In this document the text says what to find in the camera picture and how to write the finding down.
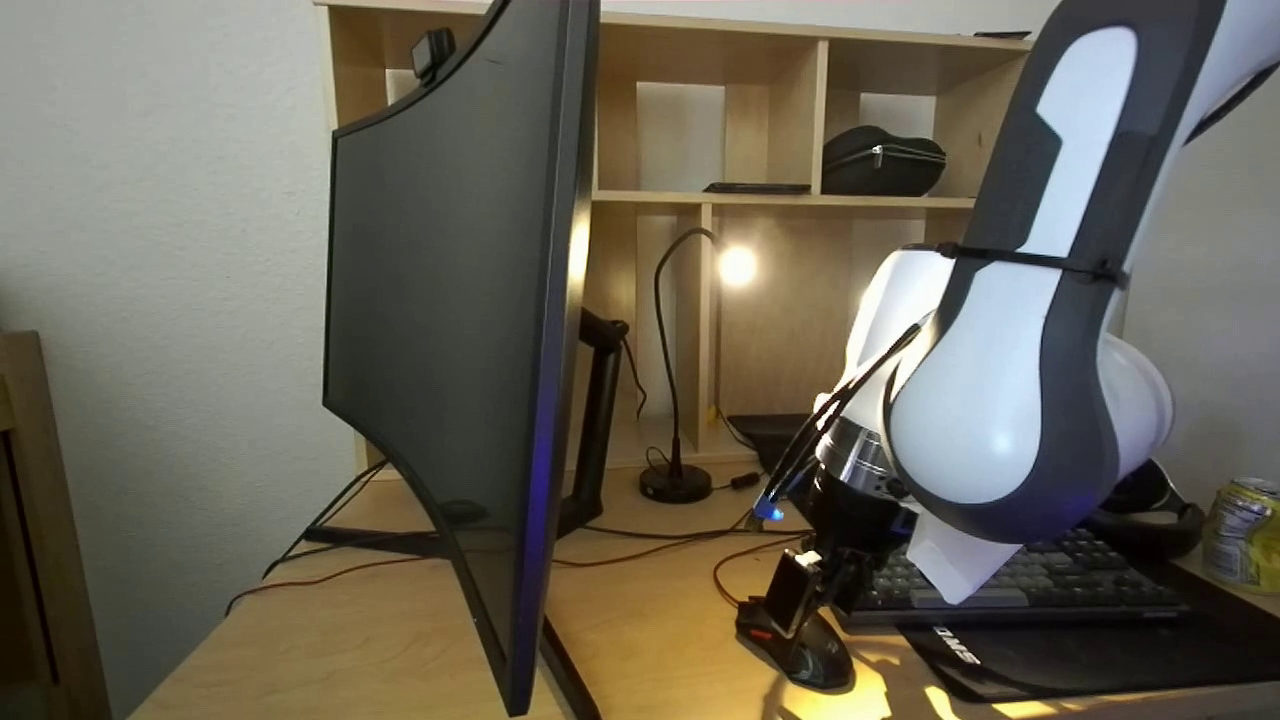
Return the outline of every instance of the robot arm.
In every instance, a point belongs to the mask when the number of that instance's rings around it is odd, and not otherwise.
[[[793,501],[813,523],[741,612],[756,654],[799,685],[848,682],[818,606],[861,592],[906,543],[902,501],[1011,556],[1152,457],[1170,386],[1107,333],[1134,244],[1170,162],[1278,66],[1278,0],[1064,0],[1047,16],[964,242],[883,261],[843,382],[756,501],[756,519]]]

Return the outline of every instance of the computer monitor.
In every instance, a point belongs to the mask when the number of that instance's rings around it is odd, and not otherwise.
[[[514,718],[544,634],[580,280],[596,0],[497,3],[332,136],[324,405],[411,484]]]

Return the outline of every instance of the desk surface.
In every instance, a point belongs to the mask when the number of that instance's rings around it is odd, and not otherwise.
[[[612,473],[604,491],[599,523],[649,533],[727,529],[748,506],[732,491],[685,508],[649,506],[636,473]],[[340,523],[423,529],[423,512],[399,481],[371,481]],[[851,694],[806,694],[735,645],[732,606],[712,583],[718,561],[754,543],[761,536],[702,542],[604,568],[557,563],[547,617],[607,720],[1269,718],[1280,709],[1280,685],[959,705],[897,634],[851,636],[861,655]],[[654,543],[573,533],[557,543],[557,561],[607,561],[636,547]],[[777,552],[756,552],[721,578],[735,598],[754,598],[764,592],[771,561]],[[244,598],[136,718],[506,718],[449,561],[335,547],[275,568],[268,583],[283,589]],[[531,718],[568,718],[547,671],[538,682]]]

